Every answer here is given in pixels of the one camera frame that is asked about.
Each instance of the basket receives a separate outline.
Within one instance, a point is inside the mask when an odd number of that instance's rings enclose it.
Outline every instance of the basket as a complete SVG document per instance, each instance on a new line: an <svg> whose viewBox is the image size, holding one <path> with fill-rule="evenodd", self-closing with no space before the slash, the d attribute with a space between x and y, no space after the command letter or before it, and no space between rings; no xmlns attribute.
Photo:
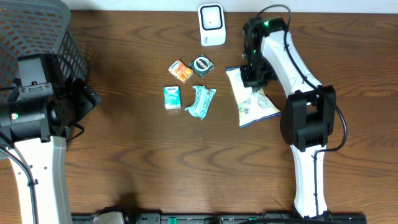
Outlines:
<svg viewBox="0 0 398 224"><path fill-rule="evenodd" d="M17 58L52 53L73 67L74 78L87 82L88 67L69 29L70 10L59 0L0 0L0 88L19 78ZM64 79L71 74L61 60ZM0 104L10 91L0 92Z"/></svg>

